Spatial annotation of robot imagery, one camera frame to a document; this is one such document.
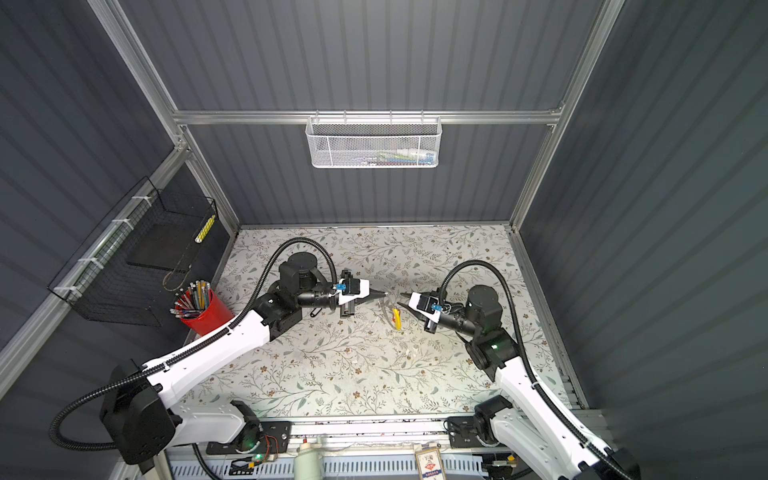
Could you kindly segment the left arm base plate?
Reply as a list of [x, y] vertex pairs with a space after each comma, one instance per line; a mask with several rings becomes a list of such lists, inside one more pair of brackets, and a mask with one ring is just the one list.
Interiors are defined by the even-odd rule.
[[209, 442], [207, 455], [277, 455], [285, 453], [293, 424], [288, 421], [261, 422], [258, 427], [247, 425], [244, 432], [229, 443]]

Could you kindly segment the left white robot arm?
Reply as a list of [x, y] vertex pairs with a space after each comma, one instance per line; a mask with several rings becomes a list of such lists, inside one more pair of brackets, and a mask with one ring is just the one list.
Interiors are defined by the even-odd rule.
[[279, 338], [302, 319], [304, 309], [329, 309], [348, 317], [357, 304], [385, 295], [349, 269], [340, 279], [328, 280], [318, 270], [315, 255], [294, 253], [280, 265], [278, 280], [237, 325], [223, 325], [139, 367], [143, 379], [108, 393], [100, 419], [129, 465], [187, 444], [232, 444], [249, 453], [260, 447], [264, 433], [244, 401], [183, 407], [182, 398], [241, 355]]

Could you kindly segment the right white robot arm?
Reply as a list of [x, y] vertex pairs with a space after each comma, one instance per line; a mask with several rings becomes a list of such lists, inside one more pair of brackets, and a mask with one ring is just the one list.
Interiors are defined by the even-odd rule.
[[490, 286], [470, 289], [466, 302], [443, 303], [413, 292], [402, 307], [424, 321], [469, 335], [465, 350], [499, 394], [475, 407], [474, 429], [487, 445], [504, 446], [541, 479], [639, 479], [640, 466], [592, 432], [535, 374], [522, 347], [502, 325], [503, 307]]

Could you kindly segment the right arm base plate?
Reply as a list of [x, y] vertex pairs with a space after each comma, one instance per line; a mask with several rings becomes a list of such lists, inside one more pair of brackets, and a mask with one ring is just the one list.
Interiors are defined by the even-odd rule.
[[497, 443], [483, 440], [478, 433], [473, 416], [449, 416], [443, 421], [452, 448], [493, 448]]

